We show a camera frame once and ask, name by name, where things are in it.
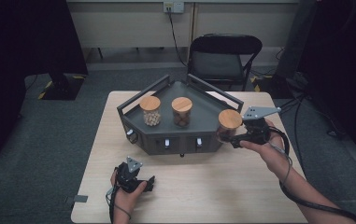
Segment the switch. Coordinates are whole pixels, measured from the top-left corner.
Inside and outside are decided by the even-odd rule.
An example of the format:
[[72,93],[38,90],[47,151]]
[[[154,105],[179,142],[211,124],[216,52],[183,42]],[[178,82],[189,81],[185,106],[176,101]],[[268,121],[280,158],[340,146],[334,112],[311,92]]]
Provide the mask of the switch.
[[165,149],[169,149],[169,139],[165,139]]
[[197,138],[196,148],[201,148],[201,147],[202,147],[202,139],[201,138]]
[[130,129],[127,133],[126,133],[126,137],[127,139],[132,143],[135,144],[137,142],[137,139],[139,138],[137,133],[135,133],[134,130]]

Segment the table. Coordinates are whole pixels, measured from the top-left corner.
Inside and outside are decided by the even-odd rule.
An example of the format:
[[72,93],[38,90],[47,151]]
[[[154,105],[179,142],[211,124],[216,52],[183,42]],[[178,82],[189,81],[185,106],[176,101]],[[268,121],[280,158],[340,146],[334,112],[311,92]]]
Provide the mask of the table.
[[[274,106],[266,92],[227,92],[250,105]],[[115,166],[127,156],[143,162],[139,179],[156,176],[152,192],[143,193],[132,223],[305,223],[294,202],[279,188],[260,156],[244,148],[224,144],[215,153],[149,156],[126,138],[117,106],[137,91],[110,93],[93,142],[93,149],[78,195],[86,203],[75,203],[75,223],[109,223],[105,199]],[[285,132],[278,114],[267,117]],[[303,171],[291,149],[293,167]]]

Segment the wall outlet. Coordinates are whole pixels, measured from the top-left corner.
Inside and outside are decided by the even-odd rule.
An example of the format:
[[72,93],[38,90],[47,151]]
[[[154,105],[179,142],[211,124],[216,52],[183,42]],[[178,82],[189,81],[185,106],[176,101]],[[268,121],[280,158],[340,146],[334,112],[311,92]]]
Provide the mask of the wall outlet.
[[174,12],[174,3],[173,2],[164,2],[164,12]]
[[174,2],[174,13],[184,13],[184,2]]
[[164,2],[164,12],[184,13],[184,2]]

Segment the human arm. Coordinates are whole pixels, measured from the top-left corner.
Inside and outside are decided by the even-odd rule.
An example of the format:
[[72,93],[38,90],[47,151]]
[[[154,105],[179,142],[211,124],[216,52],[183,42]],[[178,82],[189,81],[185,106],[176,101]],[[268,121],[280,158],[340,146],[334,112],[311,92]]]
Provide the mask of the human arm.
[[[110,183],[115,186],[116,171],[110,178]],[[134,212],[136,201],[140,194],[145,190],[147,186],[146,181],[142,181],[136,190],[132,193],[127,193],[123,189],[119,189],[114,201],[113,223],[115,224],[127,224],[129,223],[130,215]]]
[[[267,124],[274,126],[269,120],[267,120]],[[271,146],[272,144],[275,147],[283,148],[282,138],[277,133],[271,133],[269,142],[264,145],[257,145],[241,141],[240,145],[259,153],[268,169],[277,176],[280,182],[284,183],[284,187],[291,195],[307,202],[338,208],[336,204],[313,188],[294,168],[290,167],[286,155],[283,155]],[[301,204],[298,204],[298,206],[308,223],[355,223],[350,218],[334,213],[309,208]]]

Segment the jar with wooden lid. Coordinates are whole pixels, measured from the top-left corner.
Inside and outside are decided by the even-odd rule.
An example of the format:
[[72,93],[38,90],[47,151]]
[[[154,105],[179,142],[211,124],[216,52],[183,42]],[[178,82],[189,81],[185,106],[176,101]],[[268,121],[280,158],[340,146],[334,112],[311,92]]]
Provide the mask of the jar with wooden lid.
[[190,114],[192,111],[192,101],[186,97],[178,97],[172,101],[174,123],[181,127],[190,124]]
[[160,99],[155,96],[147,96],[140,102],[140,107],[143,110],[143,120],[149,126],[156,126],[161,121],[159,108],[161,105]]
[[234,136],[236,129],[242,125],[242,117],[233,109],[225,109],[219,114],[219,124],[216,137],[218,141],[228,143],[228,138]]

